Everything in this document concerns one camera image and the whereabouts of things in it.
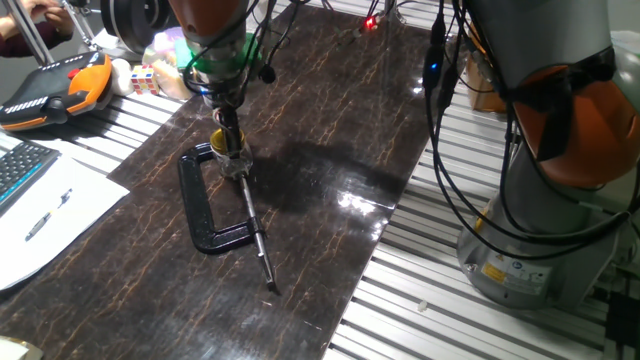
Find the person's bare hand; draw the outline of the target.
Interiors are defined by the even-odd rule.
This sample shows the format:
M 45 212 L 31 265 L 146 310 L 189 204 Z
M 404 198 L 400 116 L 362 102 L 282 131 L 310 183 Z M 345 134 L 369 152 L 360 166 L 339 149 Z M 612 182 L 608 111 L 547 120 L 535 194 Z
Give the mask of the person's bare hand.
M 73 34 L 73 21 L 57 0 L 22 0 L 21 3 L 33 21 L 45 19 L 61 35 Z

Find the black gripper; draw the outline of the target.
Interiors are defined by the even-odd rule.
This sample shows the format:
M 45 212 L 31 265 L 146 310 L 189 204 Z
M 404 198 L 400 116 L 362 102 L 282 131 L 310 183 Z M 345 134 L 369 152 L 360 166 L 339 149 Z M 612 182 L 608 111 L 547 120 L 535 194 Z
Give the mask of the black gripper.
M 216 130 L 211 134 L 212 143 L 224 143 L 230 156 L 238 156 L 242 150 L 238 109 L 244 104 L 247 85 L 240 80 L 205 82 L 200 86 L 204 103 L 211 108 Z

